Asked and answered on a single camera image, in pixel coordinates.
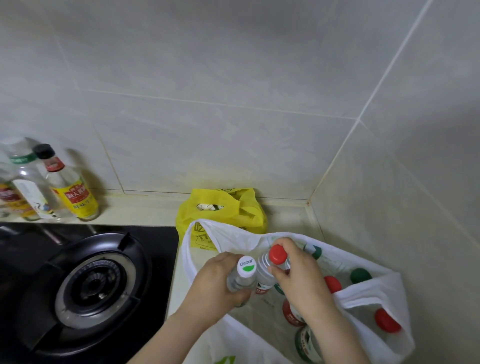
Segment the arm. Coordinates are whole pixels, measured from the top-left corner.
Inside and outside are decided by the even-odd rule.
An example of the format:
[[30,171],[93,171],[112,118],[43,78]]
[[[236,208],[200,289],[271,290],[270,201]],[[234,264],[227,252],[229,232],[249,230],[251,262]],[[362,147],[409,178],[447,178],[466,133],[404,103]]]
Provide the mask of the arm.
[[287,276],[278,267],[272,274],[288,301],[300,312],[312,329],[327,364],[370,364],[350,323],[335,306],[317,262],[290,238],[275,241],[290,257]]
[[128,364],[182,363],[205,330],[250,296],[249,290],[230,292],[227,288],[227,275],[241,257],[224,252],[209,259],[179,309]]

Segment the kitchen countertop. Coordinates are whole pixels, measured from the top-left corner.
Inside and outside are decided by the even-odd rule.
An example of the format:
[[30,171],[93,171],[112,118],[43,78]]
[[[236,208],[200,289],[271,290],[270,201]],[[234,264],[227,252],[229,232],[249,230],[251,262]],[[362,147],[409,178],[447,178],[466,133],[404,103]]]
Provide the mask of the kitchen countertop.
[[[178,208],[189,196],[188,194],[164,193],[123,194],[120,191],[118,191],[120,193],[116,193],[101,190],[93,192],[102,206],[102,214],[91,222],[96,225],[175,226]],[[324,240],[313,210],[307,201],[275,198],[259,198],[258,200],[268,217],[268,232],[289,231]],[[8,220],[23,221],[20,218]],[[66,222],[87,224],[77,219]],[[189,288],[179,254],[180,249],[177,251],[167,315],[171,315],[178,309]],[[184,363],[211,363],[208,345],[203,336],[192,347]]]

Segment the yellow bottle label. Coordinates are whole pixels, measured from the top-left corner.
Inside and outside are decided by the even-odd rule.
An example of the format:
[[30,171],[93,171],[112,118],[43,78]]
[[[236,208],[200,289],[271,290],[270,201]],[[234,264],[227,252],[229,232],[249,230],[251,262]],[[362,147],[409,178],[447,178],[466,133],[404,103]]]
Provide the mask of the yellow bottle label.
[[9,184],[0,183],[0,199],[23,218],[39,218],[30,204]]
[[85,186],[82,178],[68,187],[52,187],[52,190],[58,194],[62,202],[78,218],[87,218],[98,210],[98,202]]

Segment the right hand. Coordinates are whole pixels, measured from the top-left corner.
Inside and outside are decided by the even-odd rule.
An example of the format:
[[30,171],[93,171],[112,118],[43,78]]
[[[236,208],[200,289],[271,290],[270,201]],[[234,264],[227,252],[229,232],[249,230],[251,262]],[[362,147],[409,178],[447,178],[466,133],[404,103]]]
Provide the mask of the right hand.
[[290,257],[290,273],[287,275],[276,266],[270,266],[269,270],[288,301],[305,321],[311,322],[318,316],[319,310],[336,309],[316,260],[302,251],[290,238],[279,238],[274,241],[275,244],[283,246]]

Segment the wall tile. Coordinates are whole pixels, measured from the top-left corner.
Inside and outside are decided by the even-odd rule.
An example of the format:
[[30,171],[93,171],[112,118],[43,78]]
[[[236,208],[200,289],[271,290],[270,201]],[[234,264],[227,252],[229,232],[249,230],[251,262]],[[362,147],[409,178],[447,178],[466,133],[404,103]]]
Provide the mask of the wall tile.
[[362,120],[480,242],[479,18],[436,0]]
[[85,92],[126,190],[308,199],[352,120]]
[[406,363],[478,363],[480,247],[359,124],[312,197],[327,243],[401,272],[417,349]]
[[73,87],[51,26],[35,1],[0,2],[2,87]]
[[42,0],[84,89],[357,117],[423,0]]
[[[65,164],[79,167],[90,187],[121,189],[79,96],[54,87],[0,86],[1,137],[21,135],[49,143]],[[6,161],[1,152],[0,159]]]

